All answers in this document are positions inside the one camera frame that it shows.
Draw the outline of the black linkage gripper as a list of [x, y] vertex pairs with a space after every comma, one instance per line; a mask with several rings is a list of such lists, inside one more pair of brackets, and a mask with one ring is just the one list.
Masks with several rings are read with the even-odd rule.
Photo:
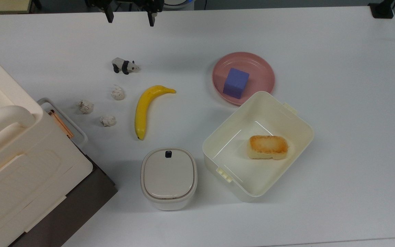
[[[104, 11], [109, 23], [112, 23], [114, 20], [114, 12], [111, 7], [112, 2], [113, 0], [86, 0], [89, 6], [98, 7], [101, 11]], [[116, 0], [116, 2], [131, 3], [138, 9], [146, 11], [150, 27], [154, 27], [156, 13], [162, 12], [165, 4], [164, 0]]]

